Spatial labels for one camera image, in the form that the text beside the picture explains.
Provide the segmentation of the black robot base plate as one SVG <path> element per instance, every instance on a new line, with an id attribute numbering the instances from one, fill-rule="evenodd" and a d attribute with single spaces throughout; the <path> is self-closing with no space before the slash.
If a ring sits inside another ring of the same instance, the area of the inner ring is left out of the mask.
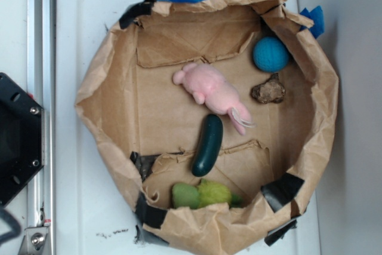
<path id="1" fill-rule="evenodd" d="M 43 166 L 43 108 L 1 73 L 1 207 L 6 207 Z"/>

